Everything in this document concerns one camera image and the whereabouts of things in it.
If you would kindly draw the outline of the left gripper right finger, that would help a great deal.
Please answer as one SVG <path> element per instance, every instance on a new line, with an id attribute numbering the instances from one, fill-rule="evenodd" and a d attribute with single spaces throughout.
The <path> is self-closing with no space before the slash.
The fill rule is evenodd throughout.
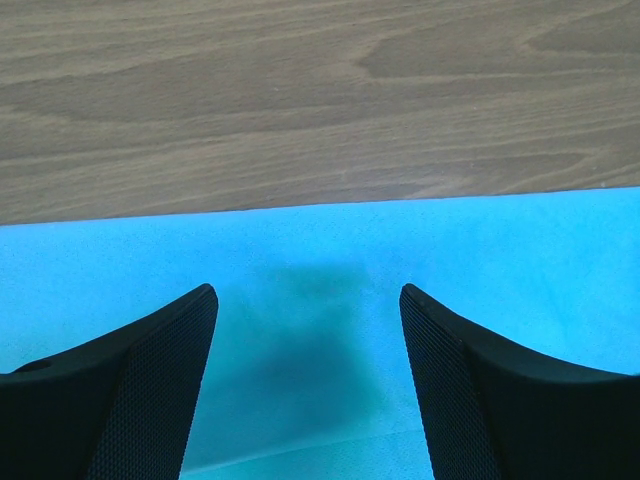
<path id="1" fill-rule="evenodd" d="M 399 308 L 437 479 L 635 479 L 639 379 L 554 358 L 412 284 Z"/>

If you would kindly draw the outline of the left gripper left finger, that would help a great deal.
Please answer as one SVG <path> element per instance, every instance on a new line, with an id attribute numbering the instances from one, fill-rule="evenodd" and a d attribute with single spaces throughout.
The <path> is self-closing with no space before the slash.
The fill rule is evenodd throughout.
<path id="1" fill-rule="evenodd" d="M 178 478 L 217 313 L 203 284 L 2 375 L 2 478 Z"/>

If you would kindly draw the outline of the turquoise t shirt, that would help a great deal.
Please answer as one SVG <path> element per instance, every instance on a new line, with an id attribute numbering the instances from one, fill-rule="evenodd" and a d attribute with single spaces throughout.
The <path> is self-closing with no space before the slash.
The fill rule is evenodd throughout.
<path id="1" fill-rule="evenodd" d="M 639 192 L 5 226 L 1 368 L 204 283 L 219 313 L 184 478 L 428 479 L 401 288 L 534 350 L 634 374 Z"/>

